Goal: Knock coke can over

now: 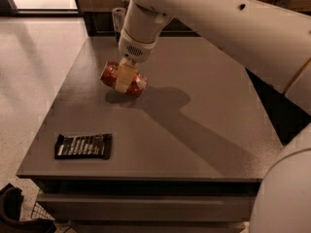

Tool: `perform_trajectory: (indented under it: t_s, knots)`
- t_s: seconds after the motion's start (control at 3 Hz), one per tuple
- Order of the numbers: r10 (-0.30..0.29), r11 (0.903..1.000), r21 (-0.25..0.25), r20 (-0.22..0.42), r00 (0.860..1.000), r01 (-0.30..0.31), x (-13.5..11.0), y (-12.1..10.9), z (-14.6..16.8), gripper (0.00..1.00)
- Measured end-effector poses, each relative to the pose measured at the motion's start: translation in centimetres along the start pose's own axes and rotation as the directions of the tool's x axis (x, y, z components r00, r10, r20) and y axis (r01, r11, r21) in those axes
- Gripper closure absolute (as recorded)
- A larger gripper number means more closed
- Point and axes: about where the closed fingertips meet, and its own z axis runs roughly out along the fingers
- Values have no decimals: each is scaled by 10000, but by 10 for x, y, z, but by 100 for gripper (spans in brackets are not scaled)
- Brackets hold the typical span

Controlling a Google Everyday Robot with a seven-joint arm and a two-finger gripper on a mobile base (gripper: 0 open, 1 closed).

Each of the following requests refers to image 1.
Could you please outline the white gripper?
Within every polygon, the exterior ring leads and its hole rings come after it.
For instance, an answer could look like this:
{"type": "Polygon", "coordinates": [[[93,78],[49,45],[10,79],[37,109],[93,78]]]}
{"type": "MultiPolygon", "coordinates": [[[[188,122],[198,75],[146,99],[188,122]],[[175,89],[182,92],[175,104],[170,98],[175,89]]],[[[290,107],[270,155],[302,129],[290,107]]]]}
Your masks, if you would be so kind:
{"type": "Polygon", "coordinates": [[[134,40],[124,29],[121,31],[119,51],[123,59],[118,67],[116,91],[126,93],[138,72],[136,63],[145,62],[155,47],[156,42],[141,43],[134,40]]]}

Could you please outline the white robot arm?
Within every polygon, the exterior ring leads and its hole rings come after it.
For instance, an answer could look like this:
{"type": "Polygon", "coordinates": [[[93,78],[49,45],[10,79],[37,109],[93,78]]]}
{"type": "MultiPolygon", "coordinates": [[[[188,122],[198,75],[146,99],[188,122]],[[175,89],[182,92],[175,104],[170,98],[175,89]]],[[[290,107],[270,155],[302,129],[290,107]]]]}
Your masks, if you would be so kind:
{"type": "MultiPolygon", "coordinates": [[[[257,0],[130,0],[119,50],[124,91],[172,18],[208,40],[311,115],[311,17],[257,0]]],[[[311,233],[311,125],[263,178],[243,233],[311,233]]]]}

